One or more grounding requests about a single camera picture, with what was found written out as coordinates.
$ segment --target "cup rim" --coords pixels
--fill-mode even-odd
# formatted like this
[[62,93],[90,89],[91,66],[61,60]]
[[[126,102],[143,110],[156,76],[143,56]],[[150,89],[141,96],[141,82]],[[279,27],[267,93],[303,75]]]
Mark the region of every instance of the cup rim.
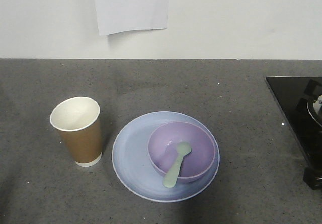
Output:
[[[81,128],[77,128],[77,129],[64,129],[64,128],[60,128],[60,127],[57,127],[54,123],[53,123],[53,120],[52,120],[52,116],[53,116],[53,114],[54,114],[54,112],[55,111],[57,111],[57,108],[58,107],[60,107],[62,104],[64,104],[64,103],[66,103],[66,102],[68,102],[68,101],[72,101],[72,100],[74,100],[74,99],[77,99],[77,98],[86,98],[86,99],[90,99],[96,106],[97,106],[97,114],[96,114],[96,116],[95,116],[95,118],[90,122],[90,123],[88,123],[86,126],[84,126],[84,127],[81,127]],[[60,130],[60,131],[63,131],[63,132],[77,132],[77,131],[81,131],[81,130],[83,130],[83,129],[85,129],[85,128],[87,128],[87,127],[89,127],[89,126],[91,126],[97,119],[98,119],[98,117],[99,117],[99,115],[100,115],[100,111],[101,111],[101,109],[100,109],[100,105],[97,103],[97,101],[95,101],[93,98],[90,98],[90,97],[85,97],[85,96],[77,96],[77,97],[72,97],[72,98],[68,98],[68,99],[66,99],[66,100],[64,100],[64,101],[62,101],[61,103],[59,103],[53,110],[52,110],[52,112],[51,112],[51,114],[50,114],[50,124],[54,127],[54,128],[56,128],[57,130]]]

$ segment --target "spoon head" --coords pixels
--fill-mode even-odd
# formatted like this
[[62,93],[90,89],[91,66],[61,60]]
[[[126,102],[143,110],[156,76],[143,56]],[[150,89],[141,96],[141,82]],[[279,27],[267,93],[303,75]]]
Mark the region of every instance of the spoon head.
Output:
[[181,142],[177,145],[177,152],[182,156],[190,153],[191,149],[191,145],[188,142]]

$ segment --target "white cup bottom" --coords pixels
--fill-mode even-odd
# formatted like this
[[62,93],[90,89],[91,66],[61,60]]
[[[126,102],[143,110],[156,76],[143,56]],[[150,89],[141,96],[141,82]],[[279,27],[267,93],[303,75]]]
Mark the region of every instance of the white cup bottom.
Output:
[[88,162],[88,163],[79,163],[79,162],[76,162],[76,161],[75,161],[75,163],[76,163],[76,164],[78,164],[79,166],[82,166],[82,167],[89,167],[89,166],[92,166],[92,165],[96,164],[96,163],[101,159],[101,157],[102,157],[102,152],[101,152],[101,153],[100,153],[100,155],[99,155],[96,159],[94,159],[93,161],[90,161],[90,162]]

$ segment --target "white wall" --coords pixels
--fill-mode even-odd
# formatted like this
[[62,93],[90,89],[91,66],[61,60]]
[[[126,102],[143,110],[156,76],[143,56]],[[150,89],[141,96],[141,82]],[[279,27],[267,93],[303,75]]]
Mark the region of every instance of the white wall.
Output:
[[94,0],[0,0],[0,58],[322,59],[322,0],[170,0],[167,29],[111,36]]

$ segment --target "spoon handle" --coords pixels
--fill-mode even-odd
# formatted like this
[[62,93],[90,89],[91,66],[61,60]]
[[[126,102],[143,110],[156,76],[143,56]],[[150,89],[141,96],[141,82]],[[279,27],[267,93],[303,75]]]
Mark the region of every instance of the spoon handle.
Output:
[[181,163],[183,160],[182,155],[178,155],[175,162],[172,164],[168,172],[163,178],[163,185],[167,188],[172,188],[177,182],[177,178],[179,176],[179,171],[181,167]]

